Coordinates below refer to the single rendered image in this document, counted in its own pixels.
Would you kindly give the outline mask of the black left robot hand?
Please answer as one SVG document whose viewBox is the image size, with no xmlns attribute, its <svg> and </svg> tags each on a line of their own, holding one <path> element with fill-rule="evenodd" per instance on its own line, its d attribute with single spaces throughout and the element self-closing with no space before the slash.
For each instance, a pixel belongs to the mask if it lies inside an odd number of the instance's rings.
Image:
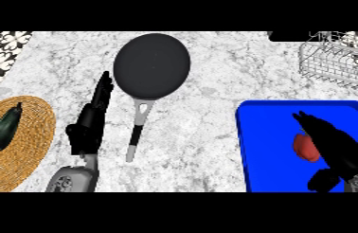
<svg viewBox="0 0 358 233">
<path fill-rule="evenodd" d="M 110 72 L 105 71 L 96 83 L 90 103 L 81 110 L 77 122 L 65 127 L 73 155 L 98 154 L 113 90 L 113 79 Z"/>
</svg>

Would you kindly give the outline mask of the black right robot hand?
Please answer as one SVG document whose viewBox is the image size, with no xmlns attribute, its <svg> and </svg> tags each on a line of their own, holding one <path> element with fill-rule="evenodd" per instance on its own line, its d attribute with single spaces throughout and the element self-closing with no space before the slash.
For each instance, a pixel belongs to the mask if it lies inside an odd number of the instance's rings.
<svg viewBox="0 0 358 233">
<path fill-rule="evenodd" d="M 293 113 L 303 131 L 311 136 L 327 169 L 318 170 L 308 182 L 308 189 L 327 193 L 345 180 L 358 177 L 358 141 L 334 125 L 303 111 Z"/>
</svg>

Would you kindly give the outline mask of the red bell pepper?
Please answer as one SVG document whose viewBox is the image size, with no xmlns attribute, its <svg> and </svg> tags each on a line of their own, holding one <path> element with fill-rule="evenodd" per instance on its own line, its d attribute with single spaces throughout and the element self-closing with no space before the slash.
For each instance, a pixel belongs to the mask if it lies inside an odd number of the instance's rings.
<svg viewBox="0 0 358 233">
<path fill-rule="evenodd" d="M 294 152 L 297 156 L 309 162 L 317 162 L 320 160 L 320 151 L 309 135 L 297 134 L 294 136 Z"/>
</svg>

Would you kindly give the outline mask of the blue tray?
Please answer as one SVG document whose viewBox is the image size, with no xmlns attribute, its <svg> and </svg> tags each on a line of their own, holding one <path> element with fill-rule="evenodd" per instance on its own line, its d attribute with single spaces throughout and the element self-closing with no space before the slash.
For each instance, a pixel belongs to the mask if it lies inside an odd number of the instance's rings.
<svg viewBox="0 0 358 233">
<path fill-rule="evenodd" d="M 327 165 L 294 153 L 302 134 L 293 113 L 328 121 L 358 140 L 357 100 L 246 100 L 237 110 L 243 173 L 249 192 L 308 192 L 308 181 Z"/>
</svg>

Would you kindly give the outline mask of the round woven wicker placemat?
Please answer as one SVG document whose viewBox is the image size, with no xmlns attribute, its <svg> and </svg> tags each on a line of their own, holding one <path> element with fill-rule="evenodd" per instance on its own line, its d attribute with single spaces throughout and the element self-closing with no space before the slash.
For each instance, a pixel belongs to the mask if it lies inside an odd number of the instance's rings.
<svg viewBox="0 0 358 233">
<path fill-rule="evenodd" d="M 22 113 L 13 141 L 0 151 L 0 192 L 10 192 L 33 174 L 47 154 L 56 116 L 50 104 L 39 97 L 18 96 L 0 100 L 0 120 L 21 104 Z"/>
</svg>

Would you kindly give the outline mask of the dark green zucchini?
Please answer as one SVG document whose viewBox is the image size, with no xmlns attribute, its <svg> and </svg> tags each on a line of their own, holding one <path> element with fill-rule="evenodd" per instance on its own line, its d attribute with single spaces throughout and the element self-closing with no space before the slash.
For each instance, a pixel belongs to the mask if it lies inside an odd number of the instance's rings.
<svg viewBox="0 0 358 233">
<path fill-rule="evenodd" d="M 0 118 L 0 151 L 3 151 L 12 143 L 18 123 L 22 114 L 22 103 L 9 109 L 3 117 Z"/>
</svg>

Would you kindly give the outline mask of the dark grey frying pan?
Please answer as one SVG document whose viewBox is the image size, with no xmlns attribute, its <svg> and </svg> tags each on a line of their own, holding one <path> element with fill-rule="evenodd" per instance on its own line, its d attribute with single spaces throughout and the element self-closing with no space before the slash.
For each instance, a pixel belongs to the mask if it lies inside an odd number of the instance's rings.
<svg viewBox="0 0 358 233">
<path fill-rule="evenodd" d="M 191 55 L 185 45 L 170 35 L 149 33 L 136 37 L 118 50 L 114 62 L 115 83 L 135 100 L 135 127 L 126 161 L 132 162 L 141 131 L 154 102 L 172 94 L 191 71 Z"/>
</svg>

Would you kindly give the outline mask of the black and white patterned tile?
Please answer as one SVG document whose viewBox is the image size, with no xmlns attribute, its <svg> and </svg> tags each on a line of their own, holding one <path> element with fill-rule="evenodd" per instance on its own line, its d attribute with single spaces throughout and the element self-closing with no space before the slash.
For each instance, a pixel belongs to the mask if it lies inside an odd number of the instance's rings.
<svg viewBox="0 0 358 233">
<path fill-rule="evenodd" d="M 18 54 L 31 37 L 31 31 L 0 31 L 0 78 L 10 71 Z"/>
</svg>

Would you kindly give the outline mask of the black appliance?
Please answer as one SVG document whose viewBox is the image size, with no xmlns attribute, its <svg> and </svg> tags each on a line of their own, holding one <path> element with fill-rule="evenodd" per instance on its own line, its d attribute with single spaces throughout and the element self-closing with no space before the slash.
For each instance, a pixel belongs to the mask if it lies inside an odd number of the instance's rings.
<svg viewBox="0 0 358 233">
<path fill-rule="evenodd" d="M 272 42 L 306 42 L 311 36 L 308 31 L 269 31 L 268 39 Z"/>
</svg>

